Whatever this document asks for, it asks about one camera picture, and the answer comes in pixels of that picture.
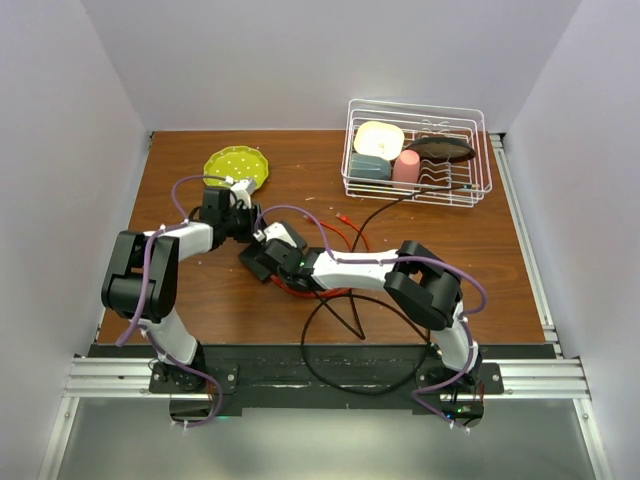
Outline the black network switch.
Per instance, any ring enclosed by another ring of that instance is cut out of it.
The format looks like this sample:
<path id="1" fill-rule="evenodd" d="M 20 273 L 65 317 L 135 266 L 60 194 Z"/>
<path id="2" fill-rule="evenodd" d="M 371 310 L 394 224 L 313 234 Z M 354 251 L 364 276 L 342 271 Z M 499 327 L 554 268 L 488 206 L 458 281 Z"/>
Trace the black network switch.
<path id="1" fill-rule="evenodd" d="M 251 244 L 246 249 L 244 249 L 239 258 L 241 263 L 250 270 L 261 282 L 266 282 L 272 275 L 270 270 L 265 268 L 262 265 L 262 248 L 264 244 Z M 313 265 L 320 254 L 324 253 L 325 250 L 320 247 L 310 247 L 301 249 L 304 251 L 304 259 L 301 263 L 301 275 L 297 277 L 308 277 L 311 274 L 313 269 Z M 282 278 L 282 280 L 293 280 L 293 278 Z"/>

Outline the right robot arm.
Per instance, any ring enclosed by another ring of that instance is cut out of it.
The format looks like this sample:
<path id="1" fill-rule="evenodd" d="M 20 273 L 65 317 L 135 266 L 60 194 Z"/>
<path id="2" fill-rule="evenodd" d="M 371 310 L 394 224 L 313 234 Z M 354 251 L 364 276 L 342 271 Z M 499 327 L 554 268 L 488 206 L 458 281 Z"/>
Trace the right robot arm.
<path id="1" fill-rule="evenodd" d="M 396 250 L 348 253 L 326 248 L 302 251 L 283 240 L 269 240 L 257 261 L 294 291 L 386 292 L 411 322 L 432 333 L 441 351 L 446 380 L 427 387 L 427 392 L 449 386 L 466 393 L 480 382 L 481 354 L 468 317 L 487 306 L 486 289 L 422 245 L 406 241 Z"/>

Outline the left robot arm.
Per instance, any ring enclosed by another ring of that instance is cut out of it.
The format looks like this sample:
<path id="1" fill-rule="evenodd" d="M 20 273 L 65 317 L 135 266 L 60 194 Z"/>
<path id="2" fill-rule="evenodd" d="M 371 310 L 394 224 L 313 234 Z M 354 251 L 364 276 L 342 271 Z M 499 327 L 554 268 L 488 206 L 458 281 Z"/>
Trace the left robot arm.
<path id="1" fill-rule="evenodd" d="M 203 347 L 176 308 L 179 264 L 217 249 L 227 239 L 248 243 L 260 207 L 252 202 L 256 182 L 226 179 L 204 188 L 202 203 L 182 221 L 155 231 L 120 232 L 101 288 L 104 307 L 129 321 L 115 344 L 122 347 L 138 331 L 158 354 L 161 376 L 185 392 L 208 388 Z"/>

